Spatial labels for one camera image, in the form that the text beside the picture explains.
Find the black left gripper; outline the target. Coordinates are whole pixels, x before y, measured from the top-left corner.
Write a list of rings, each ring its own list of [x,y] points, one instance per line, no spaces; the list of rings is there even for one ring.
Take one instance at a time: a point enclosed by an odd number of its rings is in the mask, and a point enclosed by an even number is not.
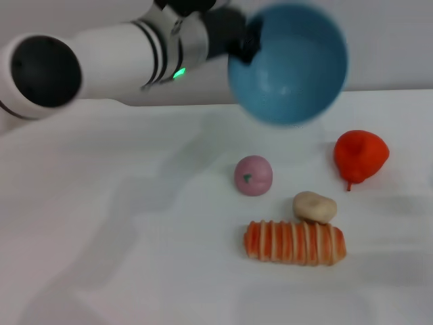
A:
[[[261,17],[248,21],[240,10],[222,7],[202,15],[208,35],[207,60],[228,54],[251,64],[261,49]]]

